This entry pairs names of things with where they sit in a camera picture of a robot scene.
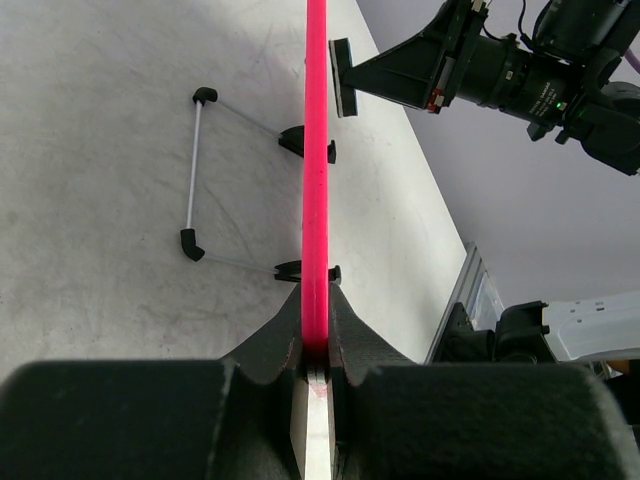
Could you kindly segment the black whiteboard stand clip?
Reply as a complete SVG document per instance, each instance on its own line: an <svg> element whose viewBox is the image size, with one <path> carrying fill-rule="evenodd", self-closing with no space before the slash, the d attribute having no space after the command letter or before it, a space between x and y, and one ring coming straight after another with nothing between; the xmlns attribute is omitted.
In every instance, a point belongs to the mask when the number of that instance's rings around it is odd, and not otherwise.
<svg viewBox="0 0 640 480"><path fill-rule="evenodd" d="M293 154L304 157L304 135L303 125L294 126L282 131L279 134L278 144ZM337 157L336 142L331 140L327 146L327 160L329 164L335 164Z"/></svg>
<svg viewBox="0 0 640 480"><path fill-rule="evenodd" d="M290 283L300 283L301 282L301 268L302 261L290 261L285 262L274 267L275 274L274 279L278 281L290 282ZM328 270L329 272L329 282L339 284L342 279L341 268L339 265L336 265L333 268Z"/></svg>

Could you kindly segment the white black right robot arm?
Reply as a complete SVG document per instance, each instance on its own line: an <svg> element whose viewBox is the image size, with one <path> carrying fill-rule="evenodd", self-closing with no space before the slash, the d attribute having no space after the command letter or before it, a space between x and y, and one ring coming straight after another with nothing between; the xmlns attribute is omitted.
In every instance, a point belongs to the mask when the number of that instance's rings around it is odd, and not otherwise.
<svg viewBox="0 0 640 480"><path fill-rule="evenodd" d="M484 1L448 1L418 34L354 64L345 39L329 44L337 111L357 112L358 92L439 113L457 98L528 124L530 139L556 133L628 176L639 172L639 90L612 74L639 31L635 1L550 1L531 34L495 37ZM638 355L639 297L535 301L474 330L456 303L431 362L600 362Z"/></svg>

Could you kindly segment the pink framed whiteboard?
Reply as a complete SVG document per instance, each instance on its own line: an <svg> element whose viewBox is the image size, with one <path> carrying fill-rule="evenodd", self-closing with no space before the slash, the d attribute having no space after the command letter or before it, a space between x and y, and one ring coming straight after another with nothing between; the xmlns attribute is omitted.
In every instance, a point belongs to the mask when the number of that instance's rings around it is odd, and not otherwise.
<svg viewBox="0 0 640 480"><path fill-rule="evenodd" d="M327 3L306 11L301 333L309 383L307 479L329 479L326 363L329 335Z"/></svg>

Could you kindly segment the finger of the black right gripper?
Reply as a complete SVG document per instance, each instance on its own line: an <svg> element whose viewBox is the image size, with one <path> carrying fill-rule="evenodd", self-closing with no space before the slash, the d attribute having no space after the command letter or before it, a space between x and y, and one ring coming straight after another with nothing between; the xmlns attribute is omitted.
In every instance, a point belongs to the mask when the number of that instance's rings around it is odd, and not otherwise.
<svg viewBox="0 0 640 480"><path fill-rule="evenodd" d="M359 64L345 42L345 106L367 93L411 108L450 104L450 20L433 19L406 41Z"/></svg>

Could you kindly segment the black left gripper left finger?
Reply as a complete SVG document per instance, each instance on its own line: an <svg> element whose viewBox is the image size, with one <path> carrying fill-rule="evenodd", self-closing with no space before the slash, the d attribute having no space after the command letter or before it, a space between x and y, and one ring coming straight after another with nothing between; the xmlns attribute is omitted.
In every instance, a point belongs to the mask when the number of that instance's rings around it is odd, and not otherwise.
<svg viewBox="0 0 640 480"><path fill-rule="evenodd" d="M1 385L5 479L300 479L300 294L216 360L57 360Z"/></svg>

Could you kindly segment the aluminium mounting rail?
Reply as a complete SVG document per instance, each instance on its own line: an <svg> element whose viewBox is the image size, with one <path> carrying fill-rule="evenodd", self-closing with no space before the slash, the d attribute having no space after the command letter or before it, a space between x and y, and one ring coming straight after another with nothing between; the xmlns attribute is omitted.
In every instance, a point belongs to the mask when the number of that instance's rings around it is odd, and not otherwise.
<svg viewBox="0 0 640 480"><path fill-rule="evenodd" d="M502 303L478 247L466 257L437 327L425 364L486 362L493 355Z"/></svg>

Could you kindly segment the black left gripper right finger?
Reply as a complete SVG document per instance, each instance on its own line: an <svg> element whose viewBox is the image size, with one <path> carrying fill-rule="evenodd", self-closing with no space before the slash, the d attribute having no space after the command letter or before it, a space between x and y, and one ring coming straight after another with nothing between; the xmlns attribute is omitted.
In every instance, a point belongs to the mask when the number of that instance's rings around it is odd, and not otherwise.
<svg viewBox="0 0 640 480"><path fill-rule="evenodd" d="M639 449L581 366L418 364L332 287L329 409L336 479L635 479Z"/></svg>

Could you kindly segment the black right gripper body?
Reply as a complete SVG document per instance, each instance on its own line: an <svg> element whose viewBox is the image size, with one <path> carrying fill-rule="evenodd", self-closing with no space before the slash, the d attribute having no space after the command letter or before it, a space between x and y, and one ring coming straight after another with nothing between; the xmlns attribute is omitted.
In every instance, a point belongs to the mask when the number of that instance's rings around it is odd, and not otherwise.
<svg viewBox="0 0 640 480"><path fill-rule="evenodd" d="M530 35L486 33L484 1L447 1L425 27L438 43L424 107L456 98L525 120L533 141L554 128L593 159L639 172L639 89L613 72L639 32L636 1L549 1Z"/></svg>

